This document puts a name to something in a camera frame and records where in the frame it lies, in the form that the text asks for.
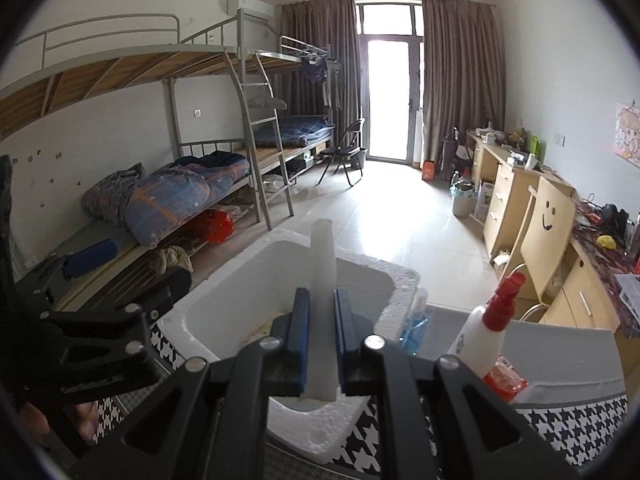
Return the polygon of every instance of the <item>black chair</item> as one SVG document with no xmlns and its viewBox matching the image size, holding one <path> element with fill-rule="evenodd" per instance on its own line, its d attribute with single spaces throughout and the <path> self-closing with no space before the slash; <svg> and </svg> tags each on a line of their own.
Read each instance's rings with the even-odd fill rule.
<svg viewBox="0 0 640 480">
<path fill-rule="evenodd" d="M 360 178 L 352 184 L 351 179 L 349 178 L 349 172 L 347 171 L 347 165 L 344 163 L 344 160 L 346 158 L 356 155 L 360 151 L 360 138 L 362 137 L 363 124 L 364 124 L 364 118 L 359 118 L 357 121 L 351 123 L 342 134 L 342 137 L 340 138 L 340 142 L 338 142 L 337 146 L 330 146 L 328 148 L 325 148 L 319 153 L 320 155 L 327 157 L 328 161 L 327 161 L 326 167 L 324 168 L 324 171 L 322 172 L 322 176 L 320 177 L 320 180 L 318 180 L 318 184 L 316 184 L 316 186 L 320 185 L 320 183 L 322 182 L 322 179 L 324 178 L 324 175 L 326 174 L 326 170 L 329 169 L 329 166 L 332 164 L 332 162 L 336 157 L 339 160 L 338 160 L 338 165 L 335 167 L 334 174 L 338 173 L 338 170 L 340 169 L 340 163 L 342 163 L 342 167 L 344 168 L 344 174 L 347 176 L 347 182 L 349 183 L 349 186 L 353 187 L 359 181 L 362 180 L 362 177 L 364 176 L 364 174 L 362 173 L 362 164 L 360 165 Z M 353 137 L 351 137 L 350 142 L 346 146 L 343 146 L 344 139 L 349 134 L 353 134 Z"/>
</svg>

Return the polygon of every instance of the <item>curtain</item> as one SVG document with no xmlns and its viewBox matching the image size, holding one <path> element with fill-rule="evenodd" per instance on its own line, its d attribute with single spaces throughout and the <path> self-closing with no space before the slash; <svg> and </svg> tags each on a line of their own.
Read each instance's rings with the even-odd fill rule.
<svg viewBox="0 0 640 480">
<path fill-rule="evenodd" d="M 422 0 L 424 160 L 439 162 L 453 127 L 504 126 L 504 47 L 487 4 Z"/>
<path fill-rule="evenodd" d="M 360 118 L 360 54 L 356 34 L 354 0 L 309 0 L 282 6 L 282 33 L 320 48 L 330 46 L 332 59 L 340 62 L 334 102 L 334 136 Z M 312 83 L 300 72 L 282 76 L 281 94 L 287 114 L 324 114 L 322 84 Z"/>
</svg>

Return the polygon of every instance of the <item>wooden bed slat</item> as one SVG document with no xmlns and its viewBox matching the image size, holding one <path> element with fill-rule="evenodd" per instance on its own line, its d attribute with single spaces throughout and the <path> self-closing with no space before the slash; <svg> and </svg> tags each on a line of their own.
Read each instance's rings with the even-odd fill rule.
<svg viewBox="0 0 640 480">
<path fill-rule="evenodd" d="M 210 46 L 186 46 L 191 50 L 167 49 L 131 56 L 114 57 L 71 66 L 58 73 L 46 73 L 42 79 L 32 82 L 0 100 L 0 136 L 6 138 L 20 128 L 56 110 L 88 98 L 120 88 L 161 81 L 166 78 L 197 77 L 226 74 L 222 52 L 212 52 Z M 238 58 L 228 52 L 232 66 L 238 69 Z M 262 56 L 265 70 L 271 74 L 295 70 L 297 61 Z M 246 60 L 248 74 L 258 74 L 255 54 Z"/>
</svg>

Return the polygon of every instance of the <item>drawer handle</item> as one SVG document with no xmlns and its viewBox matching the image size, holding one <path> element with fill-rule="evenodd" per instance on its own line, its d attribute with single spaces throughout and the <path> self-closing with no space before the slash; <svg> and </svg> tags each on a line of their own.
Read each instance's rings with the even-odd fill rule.
<svg viewBox="0 0 640 480">
<path fill-rule="evenodd" d="M 589 308 L 589 303 L 587 303 L 587 300 L 585 299 L 584 294 L 582 293 L 582 291 L 580 291 L 580 299 L 582 300 L 582 304 L 584 305 L 589 317 L 593 317 L 593 314 L 591 313 L 591 309 Z"/>
</svg>

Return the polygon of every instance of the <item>wooden chair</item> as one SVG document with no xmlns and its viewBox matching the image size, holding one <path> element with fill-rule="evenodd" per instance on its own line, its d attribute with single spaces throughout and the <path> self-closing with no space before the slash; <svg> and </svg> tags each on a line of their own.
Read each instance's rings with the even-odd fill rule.
<svg viewBox="0 0 640 480">
<path fill-rule="evenodd" d="M 362 173 L 362 165 L 360 165 L 360 178 L 353 184 L 351 183 L 351 179 L 349 178 L 349 172 L 347 171 L 347 165 L 345 164 L 344 160 L 346 158 L 349 158 L 350 156 L 356 155 L 356 153 L 360 151 L 360 138 L 362 136 L 363 124 L 364 124 L 364 118 L 359 118 L 357 121 L 354 121 L 344 131 L 344 133 L 342 134 L 342 137 L 340 138 L 340 142 L 338 142 L 337 146 L 328 147 L 319 153 L 320 155 L 327 157 L 328 161 L 327 161 L 326 167 L 324 168 L 324 171 L 322 172 L 322 176 L 320 177 L 320 180 L 318 180 L 318 184 L 316 184 L 316 186 L 320 185 L 320 183 L 322 182 L 322 179 L 324 178 L 326 170 L 329 169 L 329 166 L 332 164 L 332 162 L 336 157 L 338 157 L 339 160 L 338 160 L 338 165 L 335 167 L 334 174 L 338 173 L 338 170 L 340 169 L 340 163 L 342 163 L 342 167 L 344 168 L 344 174 L 347 176 L 347 182 L 349 183 L 349 186 L 353 187 L 359 181 L 362 180 L 362 177 L 364 176 L 364 174 Z M 346 146 L 344 146 L 343 145 L 344 139 L 349 134 L 353 134 L 353 137 L 351 137 L 351 140 L 349 141 L 349 143 Z"/>
<path fill-rule="evenodd" d="M 520 246 L 524 263 L 514 269 L 515 272 L 527 268 L 540 303 L 527 310 L 521 321 L 549 308 L 542 297 L 562 262 L 574 219 L 575 205 L 571 199 L 541 177 L 529 227 Z"/>
</svg>

